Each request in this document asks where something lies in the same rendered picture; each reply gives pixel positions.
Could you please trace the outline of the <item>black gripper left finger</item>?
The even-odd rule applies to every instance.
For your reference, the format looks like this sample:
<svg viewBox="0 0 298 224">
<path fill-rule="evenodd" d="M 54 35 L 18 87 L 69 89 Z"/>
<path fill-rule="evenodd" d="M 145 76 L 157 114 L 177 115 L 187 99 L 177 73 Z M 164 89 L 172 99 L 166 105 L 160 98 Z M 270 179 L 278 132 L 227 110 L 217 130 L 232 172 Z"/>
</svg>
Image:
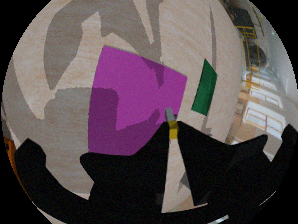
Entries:
<svg viewBox="0 0 298 224">
<path fill-rule="evenodd" d="M 82 168 L 93 181 L 126 186 L 152 186 L 156 190 L 156 205 L 162 205 L 165 179 L 168 176 L 169 125 L 169 121 L 164 121 L 152 139 L 134 155 L 84 153 L 80 156 Z"/>
</svg>

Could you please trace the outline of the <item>magenta flat square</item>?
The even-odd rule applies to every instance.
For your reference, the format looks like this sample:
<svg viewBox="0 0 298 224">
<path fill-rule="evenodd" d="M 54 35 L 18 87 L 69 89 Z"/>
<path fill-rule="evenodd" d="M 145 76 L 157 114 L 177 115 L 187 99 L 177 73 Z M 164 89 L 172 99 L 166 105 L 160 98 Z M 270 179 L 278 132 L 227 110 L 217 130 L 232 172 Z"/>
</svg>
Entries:
<svg viewBox="0 0 298 224">
<path fill-rule="evenodd" d="M 166 121 L 165 108 L 180 112 L 186 79 L 156 61 L 104 45 L 90 96 L 89 152 L 140 151 Z"/>
</svg>

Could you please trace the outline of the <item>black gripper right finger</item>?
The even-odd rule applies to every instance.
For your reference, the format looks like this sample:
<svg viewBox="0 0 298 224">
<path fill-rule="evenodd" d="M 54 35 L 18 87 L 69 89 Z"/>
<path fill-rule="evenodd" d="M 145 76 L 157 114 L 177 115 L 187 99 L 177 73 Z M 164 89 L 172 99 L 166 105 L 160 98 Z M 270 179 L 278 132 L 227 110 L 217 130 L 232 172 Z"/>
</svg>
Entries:
<svg viewBox="0 0 298 224">
<path fill-rule="evenodd" d="M 194 206 L 208 204 L 206 200 L 210 193 L 229 175 L 233 165 L 262 151 L 267 141 L 265 133 L 239 144 L 227 145 L 214 137 L 212 139 L 206 136 L 184 121 L 177 120 L 177 124 L 177 144 L 185 164 Z"/>
</svg>

